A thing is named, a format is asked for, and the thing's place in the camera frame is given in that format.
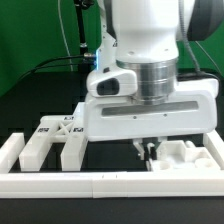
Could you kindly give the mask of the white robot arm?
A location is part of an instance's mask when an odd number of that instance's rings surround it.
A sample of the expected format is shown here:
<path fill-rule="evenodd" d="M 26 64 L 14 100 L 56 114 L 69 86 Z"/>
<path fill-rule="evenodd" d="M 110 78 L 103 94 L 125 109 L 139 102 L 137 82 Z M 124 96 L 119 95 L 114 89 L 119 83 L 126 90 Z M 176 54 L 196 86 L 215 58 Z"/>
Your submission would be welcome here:
<path fill-rule="evenodd" d="M 217 126 L 219 82 L 179 74 L 177 44 L 208 38 L 224 0 L 98 0 L 103 25 L 97 68 L 87 78 L 90 141 L 202 134 Z"/>

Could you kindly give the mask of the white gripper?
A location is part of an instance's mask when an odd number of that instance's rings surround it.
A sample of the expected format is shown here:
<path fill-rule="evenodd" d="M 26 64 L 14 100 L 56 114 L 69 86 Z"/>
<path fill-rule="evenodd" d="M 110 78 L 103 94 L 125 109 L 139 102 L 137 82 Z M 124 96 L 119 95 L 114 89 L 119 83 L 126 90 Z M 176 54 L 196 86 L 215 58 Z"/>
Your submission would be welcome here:
<path fill-rule="evenodd" d="M 157 159 L 159 145 L 168 136 L 202 134 L 217 126 L 215 79 L 184 81 L 177 84 L 166 102 L 136 105 L 129 97 L 86 97 L 84 132 L 90 141 L 133 139 L 141 160 L 148 149 L 141 138 L 150 138 L 149 152 Z"/>

